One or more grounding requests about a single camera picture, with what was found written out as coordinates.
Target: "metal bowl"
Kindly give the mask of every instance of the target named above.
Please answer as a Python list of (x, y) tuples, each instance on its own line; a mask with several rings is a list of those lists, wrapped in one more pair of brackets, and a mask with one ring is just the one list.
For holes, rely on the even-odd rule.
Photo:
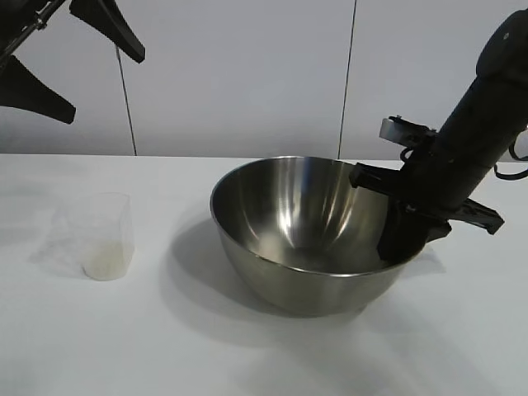
[(354, 165), (324, 158), (270, 158), (235, 169), (210, 208), (238, 274), (293, 314), (364, 308), (396, 280), (376, 246), (386, 196), (354, 189)]

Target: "table surface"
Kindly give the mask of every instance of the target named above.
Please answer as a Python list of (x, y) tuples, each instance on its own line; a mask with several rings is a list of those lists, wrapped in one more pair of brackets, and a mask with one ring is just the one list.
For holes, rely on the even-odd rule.
[[(500, 232), (453, 223), (360, 316), (290, 318), (241, 283), (210, 219), (247, 161), (0, 156), (0, 394), (528, 394), (526, 181), (489, 176), (473, 198)], [(108, 191), (131, 196), (136, 252), (97, 282), (57, 210)]]

